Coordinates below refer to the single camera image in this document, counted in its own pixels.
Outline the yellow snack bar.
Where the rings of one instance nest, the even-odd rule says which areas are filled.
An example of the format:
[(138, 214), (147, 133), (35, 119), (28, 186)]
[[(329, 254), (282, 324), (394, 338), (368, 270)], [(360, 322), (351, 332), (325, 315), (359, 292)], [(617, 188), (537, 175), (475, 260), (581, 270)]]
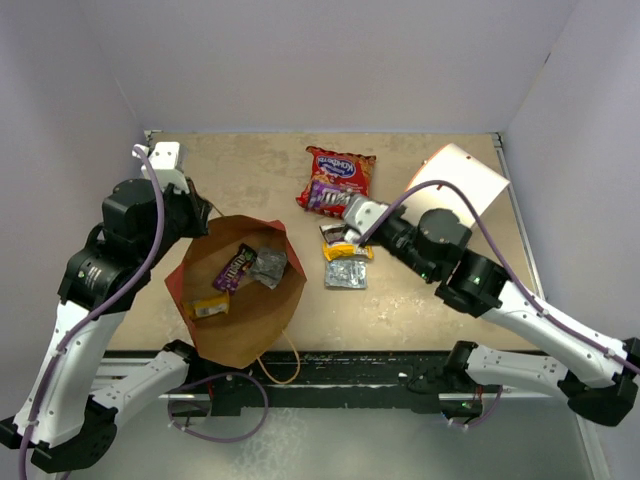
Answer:
[(322, 252), (325, 259), (329, 262), (338, 259), (360, 258), (372, 260), (374, 258), (374, 252), (371, 246), (359, 246), (348, 242), (324, 242)]

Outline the white cylindrical appliance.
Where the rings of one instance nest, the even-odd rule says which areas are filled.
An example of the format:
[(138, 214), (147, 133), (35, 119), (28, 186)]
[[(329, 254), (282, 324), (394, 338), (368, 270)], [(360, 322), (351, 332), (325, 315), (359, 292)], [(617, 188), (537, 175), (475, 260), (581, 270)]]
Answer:
[[(507, 188), (509, 181), (459, 146), (450, 143), (438, 150), (417, 170), (407, 189), (428, 180), (444, 180), (458, 187), (482, 215)], [(476, 221), (463, 200), (450, 188), (430, 186), (416, 192), (404, 203), (405, 218), (417, 223), (431, 209), (451, 210), (460, 223), (472, 228)]]

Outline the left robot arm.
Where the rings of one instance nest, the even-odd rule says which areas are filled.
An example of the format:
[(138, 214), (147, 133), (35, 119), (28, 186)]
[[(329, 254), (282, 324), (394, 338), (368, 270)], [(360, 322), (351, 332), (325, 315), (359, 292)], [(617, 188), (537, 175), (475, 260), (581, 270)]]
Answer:
[(123, 181), (102, 203), (102, 221), (73, 255), (58, 289), (54, 332), (21, 410), (1, 422), (1, 442), (48, 479), (95, 465), (126, 422), (160, 395), (194, 392), (206, 378), (194, 348), (163, 347), (146, 365), (92, 388), (111, 338), (149, 283), (151, 271), (182, 238), (207, 235), (209, 201), (190, 178), (155, 188)]

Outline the silver blister pack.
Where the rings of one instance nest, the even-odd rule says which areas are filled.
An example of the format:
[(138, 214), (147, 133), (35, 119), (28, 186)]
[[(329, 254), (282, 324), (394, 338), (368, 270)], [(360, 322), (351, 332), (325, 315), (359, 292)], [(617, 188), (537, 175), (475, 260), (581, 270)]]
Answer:
[(361, 260), (336, 259), (326, 264), (324, 285), (331, 289), (367, 288), (367, 264)]
[(254, 280), (274, 290), (284, 275), (287, 263), (288, 258), (284, 251), (260, 247), (249, 274)]

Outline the red cookie snack packet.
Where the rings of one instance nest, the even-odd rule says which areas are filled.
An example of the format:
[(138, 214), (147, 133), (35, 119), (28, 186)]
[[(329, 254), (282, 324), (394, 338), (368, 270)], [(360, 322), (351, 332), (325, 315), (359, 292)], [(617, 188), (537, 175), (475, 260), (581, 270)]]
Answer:
[(369, 194), (377, 160), (375, 155), (336, 152), (317, 146), (307, 146), (306, 151), (312, 155), (313, 160), (309, 182), (296, 198), (301, 208), (304, 209), (306, 205), (313, 180), (349, 187), (354, 194)]

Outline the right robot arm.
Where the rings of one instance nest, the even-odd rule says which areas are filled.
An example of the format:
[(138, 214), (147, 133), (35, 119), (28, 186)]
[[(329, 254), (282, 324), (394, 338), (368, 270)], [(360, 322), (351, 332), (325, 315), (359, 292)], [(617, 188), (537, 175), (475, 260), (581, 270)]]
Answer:
[(436, 284), (446, 306), (510, 330), (542, 351), (516, 354), (459, 342), (444, 369), (452, 389), (520, 387), (556, 396), (596, 424), (621, 423), (639, 391), (638, 339), (604, 335), (535, 296), (509, 268), (468, 248), (471, 231), (452, 211), (429, 210), (416, 225), (403, 213), (370, 202), (352, 224), (365, 242)]

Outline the purple candy packet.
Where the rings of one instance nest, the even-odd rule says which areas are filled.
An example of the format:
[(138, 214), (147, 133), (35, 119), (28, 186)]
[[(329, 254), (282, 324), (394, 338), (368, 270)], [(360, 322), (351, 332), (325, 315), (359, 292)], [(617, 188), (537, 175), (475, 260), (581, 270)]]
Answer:
[[(341, 219), (353, 195), (349, 187), (313, 180), (304, 209)], [(324, 240), (331, 245), (344, 241), (346, 226), (344, 223), (332, 224), (321, 227), (320, 231)]]
[(212, 286), (221, 292), (233, 295), (241, 280), (254, 264), (257, 252), (245, 243), (241, 243), (236, 254), (227, 262), (215, 277)]

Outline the yellow snack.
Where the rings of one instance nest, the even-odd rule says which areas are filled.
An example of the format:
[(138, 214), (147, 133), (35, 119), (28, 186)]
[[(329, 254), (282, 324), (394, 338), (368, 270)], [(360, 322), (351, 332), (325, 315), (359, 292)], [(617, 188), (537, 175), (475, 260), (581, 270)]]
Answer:
[(230, 309), (230, 295), (228, 292), (218, 292), (215, 295), (182, 303), (190, 319), (197, 320), (219, 314), (227, 314)]

